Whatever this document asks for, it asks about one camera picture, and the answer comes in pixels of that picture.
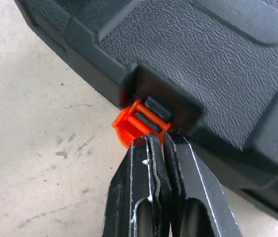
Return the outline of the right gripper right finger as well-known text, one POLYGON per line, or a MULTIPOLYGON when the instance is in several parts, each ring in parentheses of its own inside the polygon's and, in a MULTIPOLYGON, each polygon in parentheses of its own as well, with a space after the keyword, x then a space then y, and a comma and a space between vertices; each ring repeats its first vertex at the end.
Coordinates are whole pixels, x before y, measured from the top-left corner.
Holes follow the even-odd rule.
POLYGON ((220 182, 183 136, 163 134, 173 237, 243 237, 220 182))

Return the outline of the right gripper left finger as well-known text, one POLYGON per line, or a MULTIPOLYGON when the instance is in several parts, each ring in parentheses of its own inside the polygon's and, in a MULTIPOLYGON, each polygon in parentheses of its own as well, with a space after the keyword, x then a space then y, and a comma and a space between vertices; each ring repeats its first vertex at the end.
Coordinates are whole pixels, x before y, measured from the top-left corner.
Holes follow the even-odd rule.
POLYGON ((107 192, 102 237, 169 237, 172 189, 161 142, 134 139, 107 192))

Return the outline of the orange tool case latch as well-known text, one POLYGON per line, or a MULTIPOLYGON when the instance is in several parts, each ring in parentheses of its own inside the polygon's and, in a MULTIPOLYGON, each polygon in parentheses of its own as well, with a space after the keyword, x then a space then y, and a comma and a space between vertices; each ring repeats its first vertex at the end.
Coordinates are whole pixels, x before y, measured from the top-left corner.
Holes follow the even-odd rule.
POLYGON ((163 132, 169 131, 171 126, 144 105, 141 99, 123 108, 112 123, 119 141, 126 148, 134 139, 149 133, 154 133, 162 142, 163 132))

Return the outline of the black plastic tool case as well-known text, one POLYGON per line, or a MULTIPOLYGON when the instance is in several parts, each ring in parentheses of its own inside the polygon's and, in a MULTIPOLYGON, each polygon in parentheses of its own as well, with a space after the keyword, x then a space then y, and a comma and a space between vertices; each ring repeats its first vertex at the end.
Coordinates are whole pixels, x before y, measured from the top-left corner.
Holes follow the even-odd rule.
POLYGON ((140 99, 219 181, 278 219, 278 0, 15 0, 118 108, 140 99))

